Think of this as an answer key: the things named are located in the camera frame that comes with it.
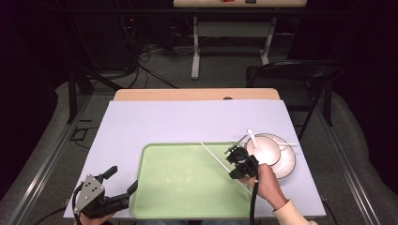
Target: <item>white spoon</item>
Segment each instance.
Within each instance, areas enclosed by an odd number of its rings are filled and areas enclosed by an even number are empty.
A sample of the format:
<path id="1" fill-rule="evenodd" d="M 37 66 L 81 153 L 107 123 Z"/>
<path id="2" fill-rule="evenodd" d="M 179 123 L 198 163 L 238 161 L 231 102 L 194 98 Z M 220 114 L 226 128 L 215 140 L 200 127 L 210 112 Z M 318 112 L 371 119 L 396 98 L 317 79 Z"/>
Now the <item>white spoon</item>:
<path id="1" fill-rule="evenodd" d="M 252 141 L 253 141 L 254 149 L 260 149 L 260 146 L 258 145 L 258 142 L 257 142 L 257 140 L 255 139 L 254 134 L 253 134 L 253 132 L 252 132 L 251 129 L 248 129 L 248 134 L 249 134 L 250 138 L 251 138 Z"/>

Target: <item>chair leg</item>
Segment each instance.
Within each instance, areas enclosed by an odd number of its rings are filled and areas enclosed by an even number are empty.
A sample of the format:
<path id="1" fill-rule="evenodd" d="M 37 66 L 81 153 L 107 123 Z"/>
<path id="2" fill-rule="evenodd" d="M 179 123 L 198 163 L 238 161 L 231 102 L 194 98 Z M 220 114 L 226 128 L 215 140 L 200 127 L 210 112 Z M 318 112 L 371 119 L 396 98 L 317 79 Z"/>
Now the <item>chair leg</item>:
<path id="1" fill-rule="evenodd" d="M 298 134 L 299 141 L 301 140 L 302 135 L 304 134 L 305 128 L 307 127 L 308 123 L 310 122 L 313 112 L 314 112 L 314 108 L 308 112 L 307 117 L 305 118 L 304 124 L 301 126 L 301 130 L 299 131 L 299 134 Z"/>
<path id="2" fill-rule="evenodd" d="M 328 122 L 329 126 L 333 126 L 331 123 L 331 92 L 332 92 L 332 84 L 328 82 L 325 85 L 325 99 L 324 99 L 324 117 L 325 120 Z"/>

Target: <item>chopstick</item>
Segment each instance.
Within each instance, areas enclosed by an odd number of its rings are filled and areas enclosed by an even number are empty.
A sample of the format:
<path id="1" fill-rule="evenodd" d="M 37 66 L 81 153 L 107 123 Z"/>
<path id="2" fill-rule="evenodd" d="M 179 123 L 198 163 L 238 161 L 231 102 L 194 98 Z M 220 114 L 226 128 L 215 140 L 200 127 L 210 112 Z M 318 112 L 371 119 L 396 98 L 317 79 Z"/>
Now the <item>chopstick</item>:
<path id="1" fill-rule="evenodd" d="M 208 149 L 202 142 L 200 142 L 200 144 L 202 144 L 204 147 L 205 147 L 205 149 L 210 153 L 210 155 L 212 155 L 219 163 L 220 163 L 220 165 L 222 165 L 224 168 L 225 168 L 225 170 L 226 171 L 228 171 L 228 173 L 230 173 L 231 171 L 230 170 L 228 170 L 228 168 L 226 168 L 226 166 L 216 157 L 216 156 L 214 156 L 214 154 L 210 151 L 210 149 Z M 252 192 L 246 187 L 246 186 L 244 186 L 242 183 L 240 183 L 240 181 L 238 181 L 237 179 L 235 179 L 242 187 L 244 187 L 245 189 L 246 189 L 246 191 L 250 194 L 250 195 L 252 195 Z"/>

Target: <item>white table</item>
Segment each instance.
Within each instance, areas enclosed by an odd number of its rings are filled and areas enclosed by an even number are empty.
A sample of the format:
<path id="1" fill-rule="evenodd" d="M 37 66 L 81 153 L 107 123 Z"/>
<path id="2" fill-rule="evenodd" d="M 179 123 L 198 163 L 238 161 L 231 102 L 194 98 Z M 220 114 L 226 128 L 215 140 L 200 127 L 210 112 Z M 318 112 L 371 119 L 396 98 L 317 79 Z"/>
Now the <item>white table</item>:
<path id="1" fill-rule="evenodd" d="M 113 197 L 125 193 L 136 180 L 141 150 L 147 144 L 233 142 L 247 128 L 255 133 L 278 135 L 289 143 L 299 142 L 287 109 L 278 99 L 114 100 L 103 117 L 80 180 L 89 173 L 104 173 L 117 165 L 118 172 L 103 182 L 106 196 Z M 300 146 L 294 146 L 294 151 L 296 168 L 280 179 L 282 190 L 303 216 L 323 217 L 326 213 Z M 271 212 L 271 206 L 257 198 L 255 216 L 270 218 Z M 64 217 L 73 218 L 71 205 Z M 114 218 L 133 216 L 126 209 Z"/>
<path id="2" fill-rule="evenodd" d="M 247 4 L 244 0 L 222 2 L 221 0 L 175 0 L 176 8 L 301 8 L 307 0 L 257 0 Z M 269 22 L 199 22 L 193 18 L 193 61 L 191 78 L 199 79 L 200 49 L 199 37 L 251 37 L 266 38 L 264 49 L 260 50 L 263 65 L 268 64 L 269 47 L 275 30 L 276 18 Z"/>

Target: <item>table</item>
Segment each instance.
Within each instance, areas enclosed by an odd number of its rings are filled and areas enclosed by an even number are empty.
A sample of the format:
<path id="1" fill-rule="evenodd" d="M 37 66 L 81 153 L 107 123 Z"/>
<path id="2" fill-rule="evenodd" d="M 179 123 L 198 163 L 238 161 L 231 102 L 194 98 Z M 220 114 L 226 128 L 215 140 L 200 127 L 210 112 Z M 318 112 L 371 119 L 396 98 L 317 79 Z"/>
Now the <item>table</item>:
<path id="1" fill-rule="evenodd" d="M 136 179 L 141 150 L 147 144 L 237 141 L 247 128 L 299 142 L 274 89 L 119 90 L 103 117 L 80 180 L 117 165 L 118 172 L 103 185 L 106 196 L 119 195 Z M 322 217 L 326 213 L 305 157 L 299 146 L 294 151 L 296 168 L 280 180 L 283 192 L 303 216 Z M 73 218 L 71 212 L 69 205 L 64 217 Z M 257 198 L 255 216 L 271 218 L 271 212 L 270 205 Z M 129 209 L 114 218 L 133 219 Z"/>
<path id="2" fill-rule="evenodd" d="M 244 0 L 222 2 L 221 0 L 175 0 L 176 8 L 301 8 L 307 0 L 257 0 L 247 4 Z M 263 65 L 269 63 L 268 53 L 276 25 L 276 18 L 267 22 L 199 22 L 193 18 L 193 61 L 191 78 L 199 79 L 199 37 L 251 37 L 266 38 L 264 49 L 260 50 Z"/>

